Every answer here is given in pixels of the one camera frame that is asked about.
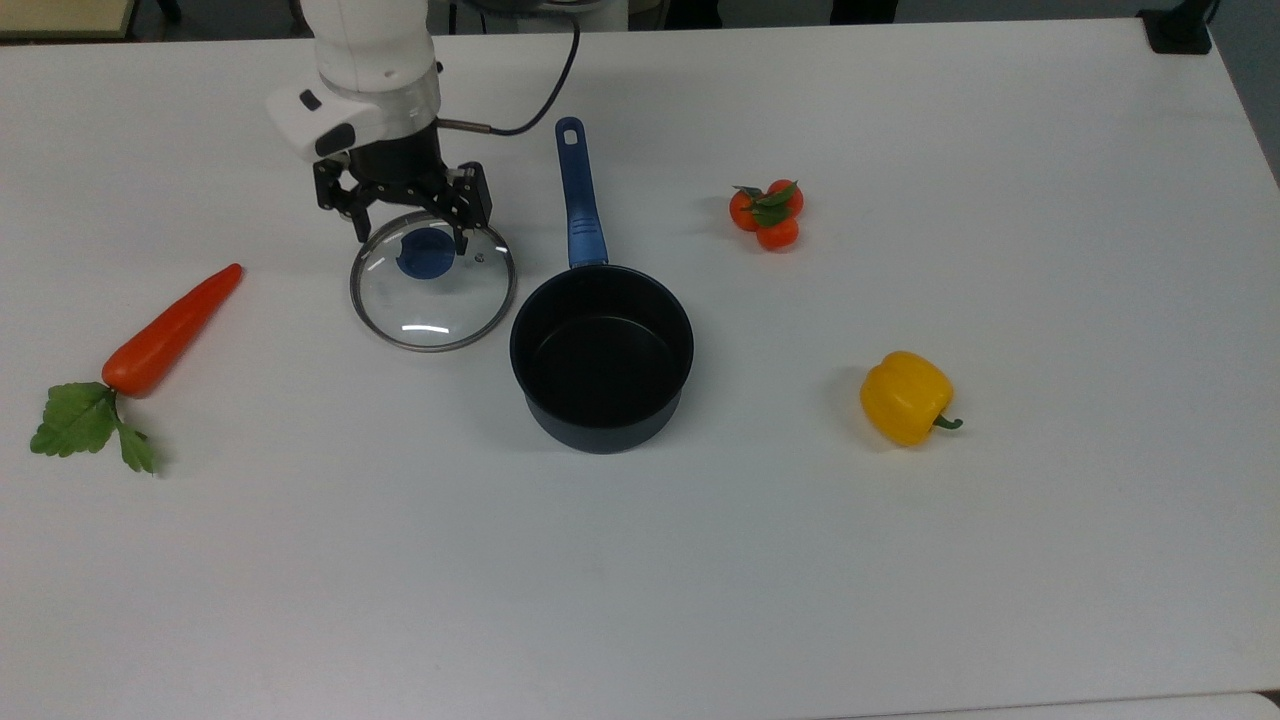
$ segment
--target glass lid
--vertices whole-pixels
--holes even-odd
[[[466,231],[458,255],[453,228],[411,213],[378,229],[351,268],[356,313],[383,340],[420,352],[475,342],[507,314],[516,268],[493,228]]]

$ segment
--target pan handle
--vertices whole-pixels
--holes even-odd
[[[568,266],[603,265],[609,261],[609,255],[604,249],[600,214],[595,209],[582,120],[570,117],[556,123],[556,149],[559,151],[564,211],[568,215]]]

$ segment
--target yellow bell pepper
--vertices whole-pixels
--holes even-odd
[[[899,445],[919,445],[934,425],[960,427],[963,420],[941,415],[954,395],[951,380],[933,363],[899,350],[867,373],[860,397],[876,429]]]

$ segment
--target green leaf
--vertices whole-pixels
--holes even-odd
[[[778,205],[785,205],[787,200],[796,193],[796,183],[791,183],[777,192],[771,192],[764,197],[756,197],[756,205],[764,205],[765,208],[776,208]]]
[[[115,419],[115,429],[120,433],[120,457],[134,473],[147,471],[152,475],[156,471],[156,457],[147,436],[140,433],[119,418]]]
[[[67,457],[97,452],[115,430],[115,392],[102,383],[68,383],[49,388],[44,421],[31,451]]]
[[[781,223],[782,220],[791,217],[791,210],[786,206],[771,208],[768,205],[758,205],[751,209],[751,217],[762,228],[772,228],[773,225]]]

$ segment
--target black saucepan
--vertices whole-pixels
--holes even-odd
[[[621,452],[657,434],[676,411],[694,332],[666,287],[608,264],[581,120],[556,123],[556,145],[570,269],[520,309],[511,365],[552,437],[586,452]]]

